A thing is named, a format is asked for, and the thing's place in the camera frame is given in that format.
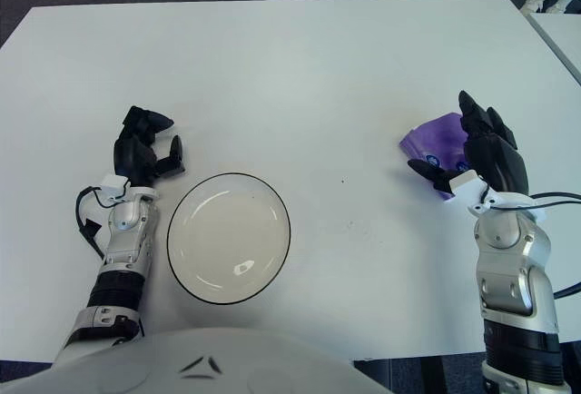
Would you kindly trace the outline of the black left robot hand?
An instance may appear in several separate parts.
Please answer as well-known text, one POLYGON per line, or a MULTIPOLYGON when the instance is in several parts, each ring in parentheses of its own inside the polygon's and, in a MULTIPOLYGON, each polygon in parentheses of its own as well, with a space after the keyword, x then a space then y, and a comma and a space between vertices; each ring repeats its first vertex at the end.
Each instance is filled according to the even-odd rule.
POLYGON ((153 150, 156 135, 173 125, 174 121, 165 115, 132 106, 113 146, 115 174, 126 177, 132 186, 153 187, 160 178, 183 173, 179 135, 173 136, 167 157, 158 159, 153 150))

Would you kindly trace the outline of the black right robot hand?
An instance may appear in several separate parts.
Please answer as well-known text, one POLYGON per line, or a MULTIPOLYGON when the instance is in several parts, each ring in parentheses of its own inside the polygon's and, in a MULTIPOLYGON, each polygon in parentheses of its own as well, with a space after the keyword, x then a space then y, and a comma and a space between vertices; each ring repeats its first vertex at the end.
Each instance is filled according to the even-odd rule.
POLYGON ((529 194, 525 162, 499 113, 464 90, 458 104, 459 113, 423 123, 400 141, 408 166, 446 199, 453 196, 451 180, 469 170, 497 192, 529 194))

